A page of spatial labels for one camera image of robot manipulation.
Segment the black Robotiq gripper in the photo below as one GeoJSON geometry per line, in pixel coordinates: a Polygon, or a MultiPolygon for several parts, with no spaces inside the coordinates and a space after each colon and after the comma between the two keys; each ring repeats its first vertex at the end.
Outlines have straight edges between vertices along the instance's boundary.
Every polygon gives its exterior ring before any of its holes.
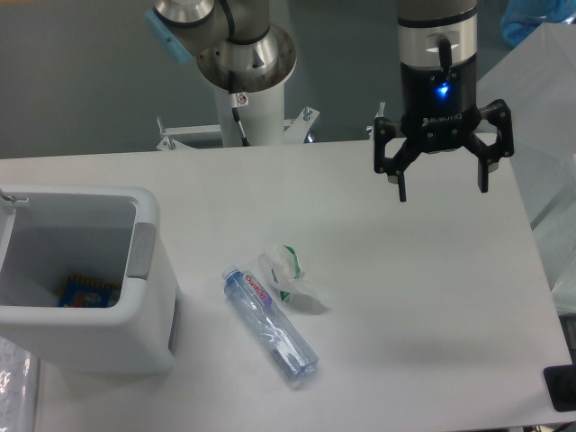
{"type": "Polygon", "coordinates": [[[448,69],[400,65],[404,100],[401,121],[373,120],[373,171],[386,175],[407,201],[405,172],[420,153],[465,148],[478,160],[478,187],[489,191],[489,177],[502,158],[514,155],[512,114],[503,99],[483,108],[476,103],[477,63],[465,61],[448,69]],[[496,128],[492,144],[475,131],[482,121],[496,128]]]}

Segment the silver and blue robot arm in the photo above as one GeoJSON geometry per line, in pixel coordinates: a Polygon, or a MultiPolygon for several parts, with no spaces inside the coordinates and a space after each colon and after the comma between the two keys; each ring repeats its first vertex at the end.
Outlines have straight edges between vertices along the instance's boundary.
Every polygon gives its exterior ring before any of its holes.
{"type": "MultiPolygon", "coordinates": [[[[286,142],[284,85],[297,54],[267,1],[156,1],[145,19],[167,55],[194,61],[214,89],[225,146],[286,142]]],[[[382,112],[373,120],[374,171],[404,190],[419,156],[466,149],[487,192],[514,139],[504,101],[477,104],[477,4],[400,1],[397,28],[404,110],[398,121],[382,112]]]]}

